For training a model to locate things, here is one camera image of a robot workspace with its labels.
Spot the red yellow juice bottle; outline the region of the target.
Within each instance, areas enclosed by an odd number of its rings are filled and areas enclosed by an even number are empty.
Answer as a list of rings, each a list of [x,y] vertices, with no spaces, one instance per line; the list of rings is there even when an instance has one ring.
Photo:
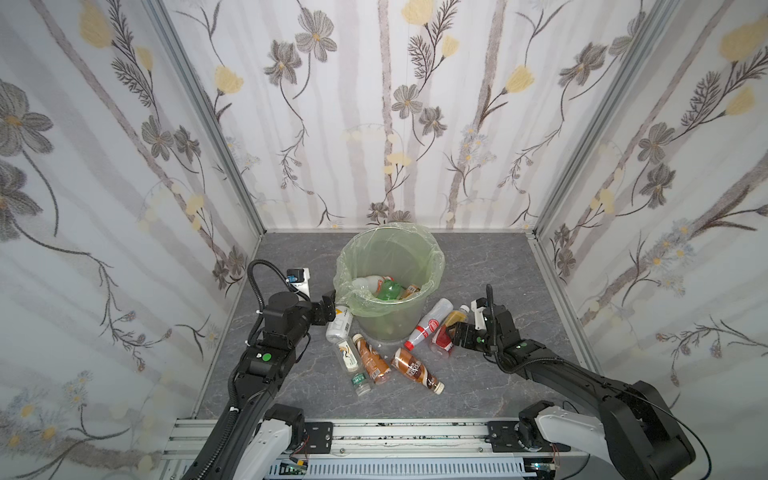
[[[451,355],[454,347],[453,336],[456,325],[466,322],[469,311],[470,308],[467,305],[461,305],[457,310],[451,311],[445,317],[430,343],[430,349],[434,353],[444,358],[448,358]]]

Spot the white bottle yellow arrow label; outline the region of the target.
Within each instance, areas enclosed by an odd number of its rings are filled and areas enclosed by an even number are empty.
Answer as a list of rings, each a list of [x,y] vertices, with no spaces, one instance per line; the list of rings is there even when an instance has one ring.
[[[327,324],[325,338],[330,343],[339,343],[349,337],[353,315],[345,305],[335,307],[335,318]]]

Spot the white bottle red label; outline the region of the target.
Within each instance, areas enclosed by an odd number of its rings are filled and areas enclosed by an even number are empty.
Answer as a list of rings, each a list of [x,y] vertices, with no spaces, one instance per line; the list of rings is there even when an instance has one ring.
[[[442,321],[453,311],[453,304],[446,298],[441,298],[418,322],[408,339],[404,342],[404,347],[412,351],[414,347],[422,341],[429,338],[440,327]]]

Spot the brown coffee bottle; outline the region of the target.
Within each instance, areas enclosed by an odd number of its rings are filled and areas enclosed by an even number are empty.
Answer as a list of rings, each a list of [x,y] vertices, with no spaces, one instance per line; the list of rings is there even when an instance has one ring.
[[[399,348],[391,361],[393,369],[410,380],[421,384],[436,395],[443,393],[445,385],[433,376],[426,366],[407,349]]]

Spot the brown milk-tea bottle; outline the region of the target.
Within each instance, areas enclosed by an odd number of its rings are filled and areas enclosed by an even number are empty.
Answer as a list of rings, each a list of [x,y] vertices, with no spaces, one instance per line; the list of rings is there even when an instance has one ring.
[[[405,290],[402,292],[402,295],[399,297],[400,300],[408,299],[409,297],[413,296],[416,293],[419,293],[421,291],[421,288],[416,285],[409,285],[405,288]]]

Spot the green soda bottle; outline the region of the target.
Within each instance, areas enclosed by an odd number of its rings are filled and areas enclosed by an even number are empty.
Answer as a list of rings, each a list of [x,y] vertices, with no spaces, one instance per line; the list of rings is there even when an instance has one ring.
[[[376,293],[376,298],[382,301],[396,301],[403,296],[405,288],[392,279],[385,279]]]

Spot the brown tea bottle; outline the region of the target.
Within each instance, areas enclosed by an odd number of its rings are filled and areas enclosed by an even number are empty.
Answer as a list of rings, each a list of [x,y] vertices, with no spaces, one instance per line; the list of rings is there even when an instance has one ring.
[[[363,366],[369,378],[375,384],[382,384],[389,378],[391,369],[387,362],[378,354],[378,352],[368,343],[362,334],[355,334],[352,337]]]

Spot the clear water bottle red cap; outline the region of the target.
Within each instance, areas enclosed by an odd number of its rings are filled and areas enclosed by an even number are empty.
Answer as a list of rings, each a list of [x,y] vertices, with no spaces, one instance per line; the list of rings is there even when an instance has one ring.
[[[369,275],[353,279],[352,285],[357,289],[366,289],[374,297],[377,297],[381,292],[383,285],[390,280],[391,277],[389,276]]]

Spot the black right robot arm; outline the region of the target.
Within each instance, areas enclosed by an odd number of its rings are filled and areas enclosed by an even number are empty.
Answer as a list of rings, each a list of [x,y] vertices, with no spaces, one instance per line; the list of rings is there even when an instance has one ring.
[[[511,312],[488,287],[479,298],[483,327],[449,327],[453,343],[482,353],[501,372],[544,385],[574,411],[540,401],[521,411],[512,435],[528,451],[560,444],[611,464],[625,479],[671,479],[696,460],[693,432],[670,411],[652,385],[610,379],[525,339]]]

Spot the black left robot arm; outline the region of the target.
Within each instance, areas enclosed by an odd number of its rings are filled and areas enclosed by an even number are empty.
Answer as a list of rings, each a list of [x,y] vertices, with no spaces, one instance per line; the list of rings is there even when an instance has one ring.
[[[275,398],[310,327],[335,319],[335,293],[313,302],[267,260],[251,261],[245,273],[258,302],[256,325],[229,376],[227,408],[185,479],[264,479],[281,454],[305,442],[303,411]]]

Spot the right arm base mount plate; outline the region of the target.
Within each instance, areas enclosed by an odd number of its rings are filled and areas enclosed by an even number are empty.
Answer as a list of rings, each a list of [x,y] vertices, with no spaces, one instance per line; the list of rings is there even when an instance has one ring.
[[[556,453],[570,452],[560,443],[550,443],[536,433],[526,422],[520,427],[518,420],[496,420],[487,424],[486,442],[494,453]]]

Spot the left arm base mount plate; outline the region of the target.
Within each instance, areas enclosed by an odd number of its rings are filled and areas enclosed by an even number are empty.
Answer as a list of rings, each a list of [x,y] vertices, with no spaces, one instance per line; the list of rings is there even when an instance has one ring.
[[[303,433],[292,456],[309,457],[310,455],[326,455],[331,452],[334,424],[332,422],[308,422],[304,425]]]

